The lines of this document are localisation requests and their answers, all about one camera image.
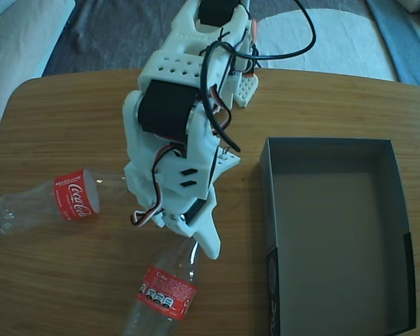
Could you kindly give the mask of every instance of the sofa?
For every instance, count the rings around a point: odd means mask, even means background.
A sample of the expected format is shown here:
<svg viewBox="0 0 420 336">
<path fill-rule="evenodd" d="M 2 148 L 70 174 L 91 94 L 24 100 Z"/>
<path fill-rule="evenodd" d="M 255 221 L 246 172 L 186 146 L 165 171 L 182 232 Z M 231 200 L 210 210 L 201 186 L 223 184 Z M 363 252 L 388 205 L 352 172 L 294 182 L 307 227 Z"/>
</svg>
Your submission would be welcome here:
<svg viewBox="0 0 420 336">
<path fill-rule="evenodd" d="M 41 77 L 74 0 L 0 0 L 0 122 L 13 91 Z"/>
</svg>

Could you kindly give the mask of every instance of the plastic bottle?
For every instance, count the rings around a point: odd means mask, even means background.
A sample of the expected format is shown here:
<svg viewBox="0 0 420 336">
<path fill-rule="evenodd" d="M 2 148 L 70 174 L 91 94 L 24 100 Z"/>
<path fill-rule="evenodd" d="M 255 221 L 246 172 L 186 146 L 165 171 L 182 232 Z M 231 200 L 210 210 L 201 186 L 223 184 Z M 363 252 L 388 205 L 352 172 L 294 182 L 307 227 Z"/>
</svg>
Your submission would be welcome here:
<svg viewBox="0 0 420 336">
<path fill-rule="evenodd" d="M 77 221 L 102 212 L 127 191 L 123 174 L 83 169 L 37 187 L 0 197 L 0 231 L 4 235 L 65 221 Z"/>
<path fill-rule="evenodd" d="M 122 336 L 170 336 L 196 294 L 199 246 L 182 237 L 148 268 Z"/>
</svg>

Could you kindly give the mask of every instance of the open box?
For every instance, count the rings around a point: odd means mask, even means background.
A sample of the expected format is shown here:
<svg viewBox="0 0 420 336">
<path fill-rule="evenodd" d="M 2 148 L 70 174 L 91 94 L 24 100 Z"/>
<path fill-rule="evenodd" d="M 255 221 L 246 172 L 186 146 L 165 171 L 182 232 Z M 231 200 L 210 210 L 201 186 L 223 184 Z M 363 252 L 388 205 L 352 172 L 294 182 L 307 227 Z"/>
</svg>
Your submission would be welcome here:
<svg viewBox="0 0 420 336">
<path fill-rule="evenodd" d="M 391 141 L 269 138 L 260 168 L 269 334 L 415 328 L 411 234 Z"/>
</svg>

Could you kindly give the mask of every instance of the coca-cola logo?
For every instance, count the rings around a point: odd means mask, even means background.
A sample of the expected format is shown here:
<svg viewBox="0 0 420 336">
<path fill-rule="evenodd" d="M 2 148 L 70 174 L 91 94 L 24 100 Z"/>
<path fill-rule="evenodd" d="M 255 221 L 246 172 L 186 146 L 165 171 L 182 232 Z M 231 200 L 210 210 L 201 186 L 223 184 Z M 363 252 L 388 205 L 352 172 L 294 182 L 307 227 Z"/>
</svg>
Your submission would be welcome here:
<svg viewBox="0 0 420 336">
<path fill-rule="evenodd" d="M 88 206 L 85 206 L 83 201 L 84 190 L 77 184 L 71 184 L 69 185 L 69 192 L 75 213 L 81 218 L 90 216 L 92 210 Z"/>
</svg>

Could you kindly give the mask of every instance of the wood grain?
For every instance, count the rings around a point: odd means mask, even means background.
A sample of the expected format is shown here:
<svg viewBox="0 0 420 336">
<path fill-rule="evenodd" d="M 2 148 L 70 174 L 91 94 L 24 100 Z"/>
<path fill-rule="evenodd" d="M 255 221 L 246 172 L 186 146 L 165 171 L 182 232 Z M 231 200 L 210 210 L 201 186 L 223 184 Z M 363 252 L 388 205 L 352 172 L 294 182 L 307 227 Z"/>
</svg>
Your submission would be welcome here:
<svg viewBox="0 0 420 336">
<path fill-rule="evenodd" d="M 121 107 L 139 70 L 31 80 L 0 127 L 0 195 L 81 167 L 127 162 Z M 216 184 L 220 258 L 202 255 L 199 293 L 177 335 L 266 335 L 265 226 L 258 159 L 268 136 L 392 139 L 407 196 L 420 336 L 420 87 L 323 73 L 263 70 L 230 136 L 241 164 Z M 128 206 L 82 225 L 0 235 L 0 336 L 119 335 L 146 267 L 171 240 L 136 230 Z"/>
</svg>

